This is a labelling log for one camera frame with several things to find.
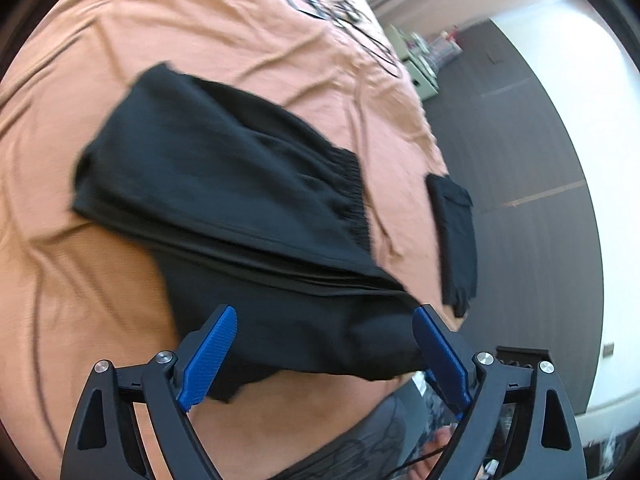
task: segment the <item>gray pants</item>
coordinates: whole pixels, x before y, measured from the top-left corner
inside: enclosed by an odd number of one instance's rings
[[[414,452],[432,419],[409,381],[354,428],[270,480],[380,480]]]

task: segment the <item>human hand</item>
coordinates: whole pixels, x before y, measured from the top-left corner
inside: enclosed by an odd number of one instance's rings
[[[430,442],[427,442],[422,447],[422,454],[433,453],[437,449],[440,449],[441,447],[445,447],[451,440],[452,435],[453,435],[453,430],[451,429],[450,426],[445,426],[444,428],[437,429],[433,436],[433,440],[431,440]],[[435,467],[436,462],[440,458],[440,455],[441,453],[438,453],[437,455],[434,455],[425,460],[421,460],[420,462],[417,462],[414,465],[412,465],[411,469],[409,469],[407,480],[426,480],[426,478],[429,476],[429,474]],[[483,474],[484,474],[484,468],[481,467],[480,471],[478,471],[478,475],[476,476],[476,480],[479,480],[480,478],[482,478]]]

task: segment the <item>metal screw head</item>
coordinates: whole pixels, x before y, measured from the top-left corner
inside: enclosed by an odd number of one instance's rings
[[[492,365],[494,364],[494,356],[489,354],[489,352],[480,352],[478,354],[478,362],[484,366]]]
[[[156,354],[156,363],[160,363],[161,365],[168,363],[171,359],[174,358],[174,353],[169,352],[168,350],[162,350]]]
[[[549,361],[540,361],[540,369],[545,374],[552,374],[554,372],[554,370],[556,370],[554,368],[554,366]]]
[[[94,366],[94,370],[99,374],[101,374],[102,372],[106,372],[108,369],[109,369],[108,361],[98,361]]]

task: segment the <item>bed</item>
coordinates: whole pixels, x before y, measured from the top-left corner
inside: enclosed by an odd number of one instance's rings
[[[366,2],[349,1],[367,37],[386,44]],[[446,165],[401,68],[390,74],[362,41],[286,0],[61,0],[0,84],[0,340],[12,351],[0,360],[0,420],[40,480],[59,476],[96,361],[138,364],[177,343],[145,251],[69,209],[82,148],[163,61],[275,102],[356,153],[374,259],[450,327],[461,322],[442,305],[423,180]],[[260,480],[354,426],[403,381],[283,372],[244,389],[234,408],[205,402],[191,419],[225,479]],[[287,423],[283,412],[299,415]],[[139,415],[156,477],[167,479]]]

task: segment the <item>black pants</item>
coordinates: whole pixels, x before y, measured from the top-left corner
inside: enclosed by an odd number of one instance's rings
[[[418,302],[370,254],[356,156],[275,104],[151,68],[82,154],[73,207],[150,251],[180,336],[236,309],[217,399],[279,369],[424,368]]]

